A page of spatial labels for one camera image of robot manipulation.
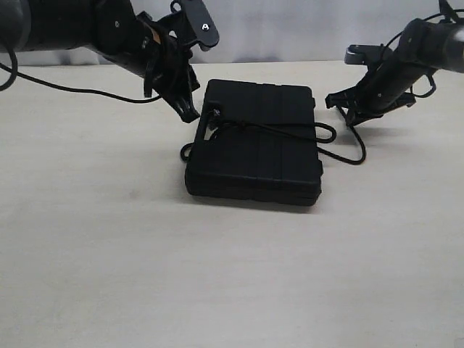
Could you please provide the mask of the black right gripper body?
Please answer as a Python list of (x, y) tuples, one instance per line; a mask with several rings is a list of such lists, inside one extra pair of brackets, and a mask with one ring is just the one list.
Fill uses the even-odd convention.
[(403, 62), (396, 54), (382, 62), (377, 70), (366, 75), (359, 85), (357, 106), (369, 116), (384, 115), (396, 108), (413, 106), (415, 97), (406, 90), (424, 75), (424, 67)]

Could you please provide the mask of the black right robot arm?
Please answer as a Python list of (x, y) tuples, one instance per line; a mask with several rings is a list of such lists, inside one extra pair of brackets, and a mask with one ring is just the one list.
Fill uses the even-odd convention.
[(368, 70), (356, 85), (328, 94), (325, 102), (340, 111), (346, 125), (356, 126), (432, 95), (438, 70), (462, 73), (463, 21), (415, 19), (400, 34), (396, 49), (352, 44), (344, 62)]

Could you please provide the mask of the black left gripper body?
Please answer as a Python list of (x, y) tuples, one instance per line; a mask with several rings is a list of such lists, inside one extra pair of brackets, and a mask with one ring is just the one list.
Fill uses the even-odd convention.
[(193, 57), (189, 36), (193, 33), (183, 12), (171, 13), (158, 21), (146, 13), (139, 14), (139, 21), (151, 31), (142, 43), (148, 54), (144, 72), (144, 97), (151, 98), (172, 94), (191, 95), (200, 84), (189, 60)]

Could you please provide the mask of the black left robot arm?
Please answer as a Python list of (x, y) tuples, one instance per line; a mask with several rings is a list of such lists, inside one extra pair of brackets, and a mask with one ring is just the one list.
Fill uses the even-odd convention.
[(155, 21), (130, 1), (2, 1), (1, 52), (10, 58), (9, 88), (19, 75), (18, 52), (93, 51), (143, 81), (144, 101), (163, 99), (185, 123), (199, 117), (199, 82), (189, 60), (192, 31), (181, 1)]

